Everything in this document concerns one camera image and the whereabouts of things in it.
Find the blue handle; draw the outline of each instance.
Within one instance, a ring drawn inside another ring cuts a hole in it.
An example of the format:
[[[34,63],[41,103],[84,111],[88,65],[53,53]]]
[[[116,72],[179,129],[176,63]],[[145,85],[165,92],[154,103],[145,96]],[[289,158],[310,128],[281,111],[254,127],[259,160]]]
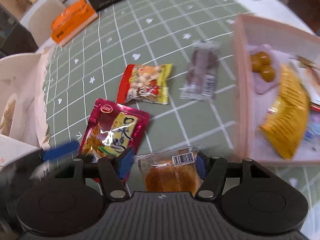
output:
[[[42,155],[43,161],[51,161],[57,159],[63,155],[79,150],[78,141],[71,141],[69,143],[58,146],[55,149],[45,151]]]

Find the red snack bag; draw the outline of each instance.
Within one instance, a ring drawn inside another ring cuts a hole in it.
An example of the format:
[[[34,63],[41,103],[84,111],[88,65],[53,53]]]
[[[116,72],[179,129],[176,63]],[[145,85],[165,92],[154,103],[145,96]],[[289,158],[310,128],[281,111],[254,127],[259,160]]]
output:
[[[149,114],[104,99],[97,99],[81,142],[79,154],[96,159],[119,156],[127,147],[138,150]]]

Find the yellow snack bag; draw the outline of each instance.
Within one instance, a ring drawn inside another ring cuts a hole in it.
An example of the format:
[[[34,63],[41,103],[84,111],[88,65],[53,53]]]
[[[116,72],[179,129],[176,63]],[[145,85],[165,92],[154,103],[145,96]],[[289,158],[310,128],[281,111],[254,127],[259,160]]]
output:
[[[310,100],[294,71],[281,65],[279,94],[260,126],[266,138],[284,159],[291,159],[304,136]]]
[[[168,87],[166,80],[170,74],[172,64],[158,66],[130,64],[124,71],[117,103],[124,104],[131,99],[168,104]]]

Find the food package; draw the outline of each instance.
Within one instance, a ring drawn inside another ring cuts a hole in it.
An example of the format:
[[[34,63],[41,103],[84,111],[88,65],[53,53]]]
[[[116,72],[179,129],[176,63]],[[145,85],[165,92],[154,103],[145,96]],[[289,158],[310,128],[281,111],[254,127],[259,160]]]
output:
[[[196,171],[196,156],[199,149],[188,147],[182,150],[138,155],[138,163],[147,191],[189,191],[195,195],[201,185]]]
[[[308,127],[302,143],[314,153],[320,152],[320,112],[310,111]]]
[[[217,83],[220,44],[212,41],[193,43],[191,62],[188,65],[186,82],[181,90],[181,99],[208,100],[213,98]]]
[[[168,104],[168,87],[166,80],[172,64],[159,66],[130,64],[124,71],[117,103],[124,104],[131,99],[150,103]]]
[[[281,68],[278,97],[260,128],[278,154],[291,159],[305,134],[310,101],[294,70]]]
[[[127,147],[138,150],[149,114],[104,99],[97,99],[89,117],[79,154],[93,155],[95,160],[119,156]]]
[[[296,70],[303,86],[310,96],[311,107],[319,111],[320,108],[320,66],[297,56],[291,60],[291,66]]]

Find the white chair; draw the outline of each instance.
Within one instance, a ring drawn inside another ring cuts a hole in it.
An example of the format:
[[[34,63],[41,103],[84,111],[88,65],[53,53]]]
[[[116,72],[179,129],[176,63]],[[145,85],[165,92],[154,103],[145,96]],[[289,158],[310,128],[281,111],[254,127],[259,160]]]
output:
[[[47,0],[30,17],[29,30],[38,47],[50,38],[51,23],[65,8],[59,0]]]

